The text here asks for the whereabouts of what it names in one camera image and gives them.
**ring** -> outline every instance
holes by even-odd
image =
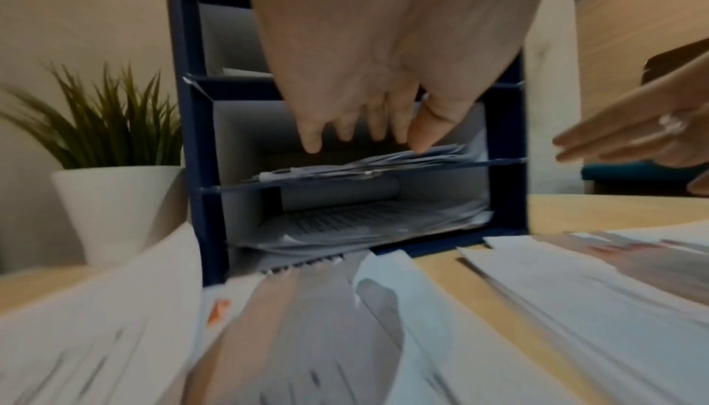
[[[660,126],[664,128],[665,134],[680,135],[687,129],[687,122],[676,115],[667,114],[660,117]]]

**potted plant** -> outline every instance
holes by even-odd
[[[104,68],[89,93],[66,67],[49,68],[71,120],[11,86],[18,100],[3,118],[34,137],[64,167],[52,173],[89,265],[122,262],[184,222],[187,194],[180,167],[182,129],[175,103],[160,92],[160,74],[144,89],[122,69]]]

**desk organizer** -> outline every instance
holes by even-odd
[[[387,184],[394,186],[388,199],[485,198],[495,212],[483,228],[422,237],[373,248],[374,252],[400,248],[415,257],[480,243],[487,236],[528,233],[521,57],[443,142],[479,140],[487,154],[476,162],[400,171],[373,180],[263,186],[242,181],[264,169],[345,163],[403,148],[391,138],[371,142],[366,125],[360,123],[353,142],[338,142],[327,129],[323,151],[305,154],[295,122],[268,75],[249,0],[168,0],[168,9],[191,218],[205,286],[226,280],[248,257],[239,249],[239,239],[265,217],[287,211],[287,198],[295,193],[301,202],[311,197],[311,206],[318,207],[322,200],[336,203],[347,196],[343,191],[362,197],[367,191],[381,194]]]

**white pot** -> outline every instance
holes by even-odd
[[[125,262],[187,219],[179,166],[65,170],[52,181],[89,265]]]

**desk surface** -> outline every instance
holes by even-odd
[[[598,195],[532,195],[530,224],[535,234],[590,232],[676,225],[709,218],[709,199],[607,197]],[[554,351],[541,334],[473,271],[464,268],[456,251],[417,259],[417,264],[450,295],[481,316],[501,336],[527,354],[588,404],[608,402],[574,367]],[[96,273],[87,267],[30,270],[0,279],[0,313],[20,307]]]

